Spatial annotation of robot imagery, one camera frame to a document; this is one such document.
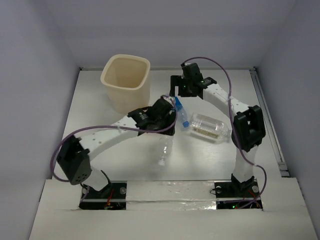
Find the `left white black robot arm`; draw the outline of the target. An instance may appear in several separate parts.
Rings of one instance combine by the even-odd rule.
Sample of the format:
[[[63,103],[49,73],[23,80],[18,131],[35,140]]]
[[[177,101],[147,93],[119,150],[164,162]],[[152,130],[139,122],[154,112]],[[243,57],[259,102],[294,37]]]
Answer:
[[[110,194],[111,181],[91,162],[105,150],[142,134],[173,136],[177,120],[174,97],[161,96],[152,106],[129,112],[112,125],[92,126],[96,132],[76,137],[68,135],[58,147],[56,161],[71,185],[86,185],[97,196]]]

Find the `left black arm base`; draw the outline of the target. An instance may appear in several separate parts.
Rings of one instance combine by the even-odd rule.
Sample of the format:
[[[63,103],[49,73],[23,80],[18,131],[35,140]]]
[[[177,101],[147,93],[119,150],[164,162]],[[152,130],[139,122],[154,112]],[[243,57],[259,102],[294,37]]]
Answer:
[[[79,208],[81,210],[126,210],[127,182],[110,181],[103,171],[102,174],[108,180],[108,185],[100,191],[80,182],[80,177],[76,179],[76,183],[80,184],[84,190]]]

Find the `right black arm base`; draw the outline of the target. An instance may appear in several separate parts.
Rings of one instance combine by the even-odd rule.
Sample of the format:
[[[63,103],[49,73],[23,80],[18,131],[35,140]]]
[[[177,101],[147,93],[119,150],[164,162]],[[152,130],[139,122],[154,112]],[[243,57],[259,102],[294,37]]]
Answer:
[[[240,183],[231,175],[231,180],[215,182],[210,194],[216,197],[218,210],[263,209],[260,189],[254,176]]]

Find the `clear crushed label-free bottle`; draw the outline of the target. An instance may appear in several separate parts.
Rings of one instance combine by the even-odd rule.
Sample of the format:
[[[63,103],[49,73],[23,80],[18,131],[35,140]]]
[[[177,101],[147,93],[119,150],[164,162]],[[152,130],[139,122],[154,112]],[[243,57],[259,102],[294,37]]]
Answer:
[[[160,166],[165,166],[168,157],[172,152],[174,137],[171,135],[161,135],[157,145],[157,163]]]

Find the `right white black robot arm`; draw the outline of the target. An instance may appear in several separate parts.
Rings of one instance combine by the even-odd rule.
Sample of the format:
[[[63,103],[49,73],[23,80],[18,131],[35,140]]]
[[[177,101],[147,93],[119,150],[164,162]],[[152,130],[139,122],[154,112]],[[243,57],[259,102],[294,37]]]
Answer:
[[[256,152],[266,136],[262,109],[234,98],[231,84],[228,91],[225,91],[213,78],[204,78],[197,63],[183,62],[181,68],[182,75],[170,78],[170,96],[199,97],[229,117],[231,138],[236,147],[230,190],[235,196],[242,196],[254,181]]]

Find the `blue label bottle blue cap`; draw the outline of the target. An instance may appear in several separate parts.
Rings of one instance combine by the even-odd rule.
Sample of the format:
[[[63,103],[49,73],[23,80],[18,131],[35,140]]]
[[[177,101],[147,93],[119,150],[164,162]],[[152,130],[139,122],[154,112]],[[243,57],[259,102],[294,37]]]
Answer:
[[[177,96],[174,97],[175,99],[175,107],[177,109],[177,121],[181,124],[184,129],[189,127],[188,116],[186,110],[184,109],[182,103],[180,102]]]

